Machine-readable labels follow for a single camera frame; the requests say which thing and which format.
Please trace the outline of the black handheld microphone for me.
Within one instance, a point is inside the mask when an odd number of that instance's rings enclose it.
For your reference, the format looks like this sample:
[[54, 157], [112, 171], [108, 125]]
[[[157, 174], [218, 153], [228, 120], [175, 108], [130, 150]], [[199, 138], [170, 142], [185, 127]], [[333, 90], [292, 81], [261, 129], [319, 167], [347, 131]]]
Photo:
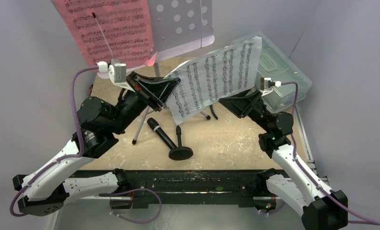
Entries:
[[170, 149], [177, 147], [154, 118], [149, 118], [147, 120], [147, 124], [149, 128], [152, 129]]

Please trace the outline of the pink sheet music page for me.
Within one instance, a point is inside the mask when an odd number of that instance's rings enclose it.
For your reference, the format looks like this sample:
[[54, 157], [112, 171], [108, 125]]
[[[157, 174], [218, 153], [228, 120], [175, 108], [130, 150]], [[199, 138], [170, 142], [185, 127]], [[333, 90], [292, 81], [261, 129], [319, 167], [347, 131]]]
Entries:
[[118, 59], [131, 70], [156, 62], [146, 0], [54, 0], [88, 65]]

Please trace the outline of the black desktop microphone stand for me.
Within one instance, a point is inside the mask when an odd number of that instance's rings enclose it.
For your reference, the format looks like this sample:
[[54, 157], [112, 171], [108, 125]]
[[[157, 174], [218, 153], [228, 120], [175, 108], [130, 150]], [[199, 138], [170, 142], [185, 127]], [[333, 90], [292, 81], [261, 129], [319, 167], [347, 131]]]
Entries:
[[181, 132], [181, 127], [177, 126], [176, 127], [176, 135], [177, 135], [177, 140], [178, 140], [178, 146], [172, 148], [169, 151], [168, 157], [171, 160], [175, 161], [182, 161], [182, 160], [187, 160], [193, 156], [193, 150], [190, 147], [185, 147], [182, 145], [182, 132]]

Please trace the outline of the lilac folding music stand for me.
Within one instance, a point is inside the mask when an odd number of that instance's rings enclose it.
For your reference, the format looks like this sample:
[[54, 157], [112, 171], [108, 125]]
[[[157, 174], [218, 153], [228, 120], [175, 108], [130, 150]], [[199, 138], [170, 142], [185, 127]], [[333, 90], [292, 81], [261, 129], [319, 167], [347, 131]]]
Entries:
[[210, 0], [147, 0], [156, 64], [214, 42]]

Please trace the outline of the white sheet music page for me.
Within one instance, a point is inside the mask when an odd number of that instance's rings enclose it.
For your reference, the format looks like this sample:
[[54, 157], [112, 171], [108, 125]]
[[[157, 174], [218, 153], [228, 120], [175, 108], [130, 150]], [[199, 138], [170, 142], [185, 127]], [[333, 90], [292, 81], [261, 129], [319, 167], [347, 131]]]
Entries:
[[166, 104], [176, 125], [202, 112], [221, 98], [255, 86], [262, 38], [226, 46], [177, 66], [166, 75], [180, 84]]

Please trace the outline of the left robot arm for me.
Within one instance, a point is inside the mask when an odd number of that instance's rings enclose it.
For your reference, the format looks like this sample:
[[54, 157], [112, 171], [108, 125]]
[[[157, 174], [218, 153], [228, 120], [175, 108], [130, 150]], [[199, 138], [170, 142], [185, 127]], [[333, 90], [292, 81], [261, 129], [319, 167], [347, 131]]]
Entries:
[[73, 110], [76, 132], [64, 148], [34, 173], [14, 176], [17, 195], [10, 213], [15, 217], [42, 217], [83, 197], [131, 193], [122, 169], [86, 178], [73, 174], [116, 145], [117, 135], [124, 134], [145, 109], [160, 111], [180, 82], [179, 78], [150, 78], [131, 72], [127, 76], [129, 87], [120, 90], [116, 104], [96, 96], [86, 98], [79, 109]]

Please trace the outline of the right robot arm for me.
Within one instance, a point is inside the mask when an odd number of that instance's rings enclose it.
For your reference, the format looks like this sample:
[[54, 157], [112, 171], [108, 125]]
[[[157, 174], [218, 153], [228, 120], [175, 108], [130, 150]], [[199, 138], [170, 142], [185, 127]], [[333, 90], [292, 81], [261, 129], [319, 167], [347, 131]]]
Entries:
[[301, 217], [307, 230], [338, 230], [348, 225], [345, 193], [334, 191], [319, 178], [288, 139], [294, 124], [290, 113], [269, 112], [260, 91], [221, 98], [219, 103], [238, 118], [249, 117], [265, 131], [259, 135], [261, 150], [290, 178], [286, 180], [275, 169], [266, 170], [257, 175], [255, 190], [280, 197]]

